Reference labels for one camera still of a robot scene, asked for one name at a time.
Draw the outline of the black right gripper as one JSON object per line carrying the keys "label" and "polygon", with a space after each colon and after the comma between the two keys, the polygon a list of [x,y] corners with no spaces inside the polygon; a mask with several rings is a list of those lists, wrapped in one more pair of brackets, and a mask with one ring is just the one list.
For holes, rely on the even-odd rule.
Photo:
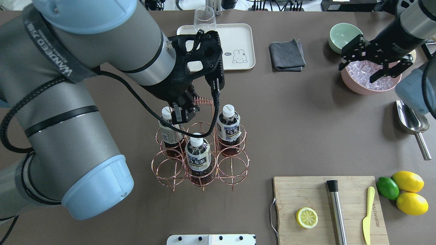
{"label": "black right gripper", "polygon": [[[351,62],[369,61],[382,66],[370,76],[370,83],[381,77],[396,78],[413,64],[413,56],[409,54],[412,50],[414,37],[409,34],[379,34],[371,41],[363,34],[358,34],[342,48],[343,61],[338,70],[342,71]],[[390,68],[389,64],[392,62],[397,63]]]}

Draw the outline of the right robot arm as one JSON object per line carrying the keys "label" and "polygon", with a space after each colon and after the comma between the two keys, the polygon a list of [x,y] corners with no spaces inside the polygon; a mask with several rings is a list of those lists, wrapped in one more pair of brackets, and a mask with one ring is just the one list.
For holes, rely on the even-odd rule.
{"label": "right robot arm", "polygon": [[[435,6],[434,0],[415,0],[375,39],[368,41],[362,34],[354,37],[342,49],[339,71],[350,62],[370,61],[382,66],[370,77],[371,83],[401,75],[413,65],[410,52],[435,36]],[[403,78],[395,91],[414,112],[435,117],[435,54]]]}

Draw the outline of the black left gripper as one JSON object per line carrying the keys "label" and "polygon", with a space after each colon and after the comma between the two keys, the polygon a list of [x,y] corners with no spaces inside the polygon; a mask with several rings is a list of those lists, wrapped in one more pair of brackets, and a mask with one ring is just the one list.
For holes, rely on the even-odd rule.
{"label": "black left gripper", "polygon": [[156,98],[165,101],[173,109],[171,112],[174,125],[190,122],[200,110],[194,103],[197,96],[192,85],[193,79],[168,77],[155,84],[140,84]]}

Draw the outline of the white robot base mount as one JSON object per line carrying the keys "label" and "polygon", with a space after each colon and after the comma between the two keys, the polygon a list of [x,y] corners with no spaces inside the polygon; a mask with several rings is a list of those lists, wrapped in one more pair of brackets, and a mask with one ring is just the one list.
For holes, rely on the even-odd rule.
{"label": "white robot base mount", "polygon": [[168,237],[167,245],[256,245],[254,234],[180,234]]}

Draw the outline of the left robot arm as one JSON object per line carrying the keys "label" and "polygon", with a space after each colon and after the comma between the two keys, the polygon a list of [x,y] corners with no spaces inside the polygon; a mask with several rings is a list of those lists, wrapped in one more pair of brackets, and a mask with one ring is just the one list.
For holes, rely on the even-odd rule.
{"label": "left robot arm", "polygon": [[84,80],[109,63],[177,103],[187,65],[137,0],[33,0],[1,26],[1,106],[17,109],[32,146],[1,170],[1,223],[63,205],[78,220],[112,208],[134,180]]}

